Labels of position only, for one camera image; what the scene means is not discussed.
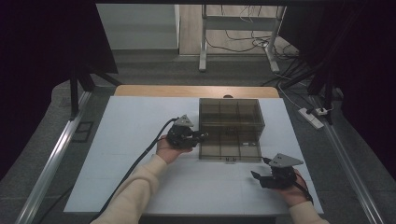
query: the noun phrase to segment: sleeve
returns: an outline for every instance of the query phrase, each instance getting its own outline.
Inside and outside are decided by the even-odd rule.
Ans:
[[[92,224],[138,223],[151,195],[158,189],[158,178],[166,166],[157,155],[153,155],[147,164],[138,166],[121,184],[105,212]]]
[[[311,202],[299,203],[290,208],[294,224],[329,224],[322,219]]]

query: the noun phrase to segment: white tabletop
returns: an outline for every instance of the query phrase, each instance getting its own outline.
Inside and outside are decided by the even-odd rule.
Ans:
[[[283,100],[259,99],[259,102],[265,122],[260,139],[262,155],[272,159],[276,153],[283,153],[304,161]],[[165,122],[187,114],[197,130],[198,111],[199,98],[111,97],[64,211],[98,212]],[[289,213],[276,192],[262,189],[251,176],[250,171],[270,175],[270,167],[265,163],[200,161],[198,154],[199,146],[169,166],[145,214],[278,216]],[[315,208],[323,213],[306,165],[295,168],[306,180]]]

